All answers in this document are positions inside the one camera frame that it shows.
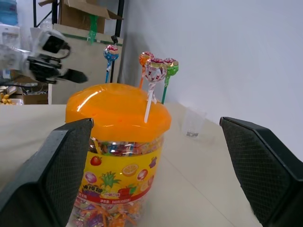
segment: lollipop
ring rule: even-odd
[[[108,45],[106,48],[104,48],[103,55],[107,59],[106,79],[105,79],[105,83],[107,83],[109,71],[112,68],[112,62],[119,57],[117,46]]]
[[[147,107],[145,111],[144,122],[147,123],[148,115],[150,113],[150,108],[152,104],[152,96],[154,94],[154,89],[156,83],[163,80],[167,74],[167,66],[164,61],[159,58],[153,58],[147,60],[145,64],[145,77],[149,81],[148,84],[148,100]]]
[[[174,76],[179,71],[179,62],[177,62],[173,58],[167,58],[164,60],[164,64],[167,66],[167,74],[165,77],[165,83],[164,83],[164,91],[162,96],[162,104],[164,104],[166,90],[169,85],[169,79],[171,76]]]
[[[153,54],[151,52],[143,52],[139,56],[139,62],[142,65],[142,75],[141,75],[141,80],[140,80],[139,88],[142,88],[143,78],[144,78],[144,75],[145,75],[145,64],[146,64],[146,61],[149,60],[149,59],[152,59],[152,58],[154,58],[154,56],[153,56]]]

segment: orange lollipop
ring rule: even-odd
[[[142,65],[142,75],[141,75],[141,80],[140,80],[140,85],[139,88],[142,88],[142,83],[143,83],[143,78],[145,76],[145,64],[147,60],[154,58],[153,54],[151,52],[143,52],[139,56],[139,62]]]

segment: yellow label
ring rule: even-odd
[[[162,148],[133,157],[88,152],[79,196],[92,202],[120,204],[139,199],[151,188]]]

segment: pineapple illustration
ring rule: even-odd
[[[121,180],[115,179],[116,173],[107,172],[105,174],[102,174],[100,179],[103,181],[103,183],[100,185],[101,188],[104,188],[105,192],[111,192],[111,189],[115,184],[119,184]]]

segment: white table surface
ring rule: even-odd
[[[166,106],[172,125],[139,227],[260,227],[221,128],[206,121],[201,139],[192,140],[181,134],[184,107]],[[0,107],[0,190],[64,118],[64,105]]]

